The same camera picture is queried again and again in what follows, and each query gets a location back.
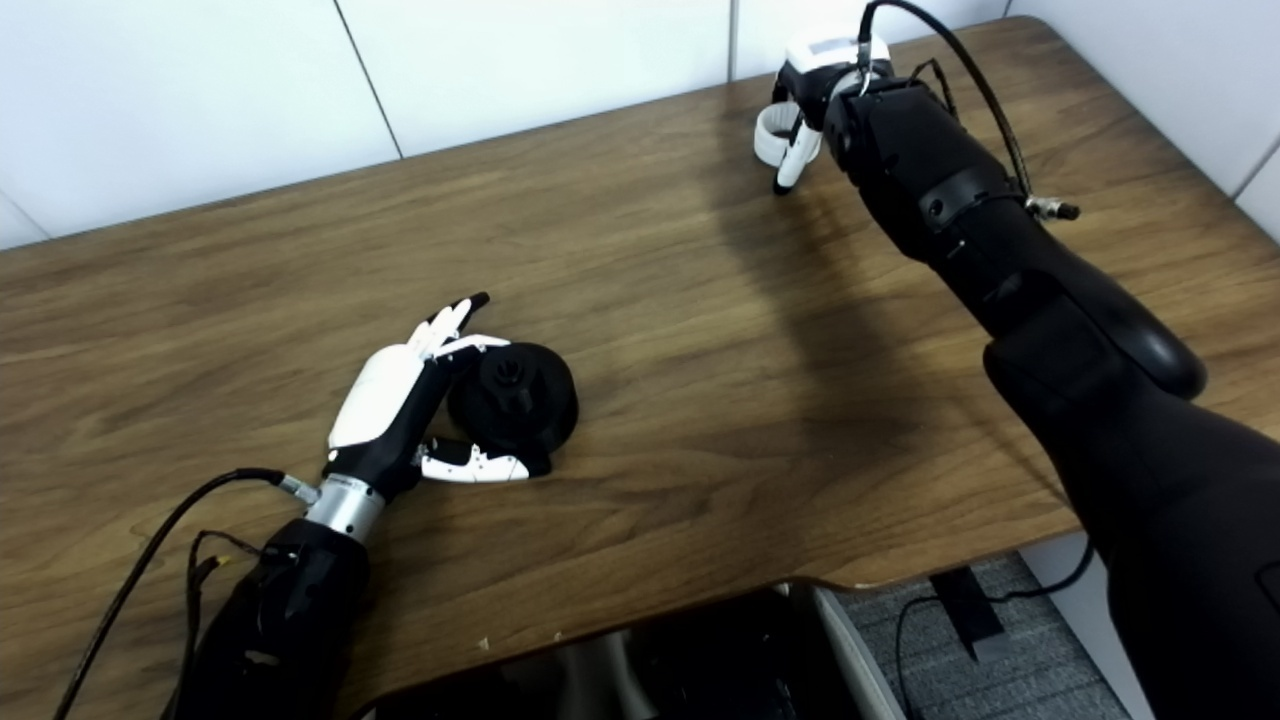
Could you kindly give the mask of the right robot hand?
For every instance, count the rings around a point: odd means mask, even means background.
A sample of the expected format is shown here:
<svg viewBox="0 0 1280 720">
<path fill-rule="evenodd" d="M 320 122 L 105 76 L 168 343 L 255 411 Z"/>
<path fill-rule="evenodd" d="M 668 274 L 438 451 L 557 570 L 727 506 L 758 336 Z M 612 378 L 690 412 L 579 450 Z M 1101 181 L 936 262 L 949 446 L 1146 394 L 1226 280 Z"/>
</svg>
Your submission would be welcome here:
<svg viewBox="0 0 1280 720">
<path fill-rule="evenodd" d="M 758 160 L 774 169 L 772 190 L 788 193 L 818 156 L 829 100 L 846 88 L 892 74 L 887 44 L 870 41 L 865 64 L 859 60 L 855 29 L 801 33 L 788 41 L 783 65 L 774 74 L 771 104 L 756 115 L 753 147 Z"/>
</svg>

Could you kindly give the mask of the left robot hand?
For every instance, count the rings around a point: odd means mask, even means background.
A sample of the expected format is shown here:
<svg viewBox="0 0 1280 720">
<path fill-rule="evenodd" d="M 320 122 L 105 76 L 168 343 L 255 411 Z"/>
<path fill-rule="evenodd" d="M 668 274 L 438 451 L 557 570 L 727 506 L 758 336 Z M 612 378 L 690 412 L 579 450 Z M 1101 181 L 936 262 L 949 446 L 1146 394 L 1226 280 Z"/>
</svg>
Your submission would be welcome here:
<svg viewBox="0 0 1280 720">
<path fill-rule="evenodd" d="M 465 334 L 472 315 L 490 300 L 480 292 L 444 306 L 411 336 L 372 354 L 349 388 L 328 436 L 321 491 L 339 483 L 364 486 L 385 501 L 421 480 L 486 484 L 550 474 L 531 451 L 484 448 L 479 441 L 428 437 L 428 428 L 462 373 L 508 340 Z"/>
</svg>

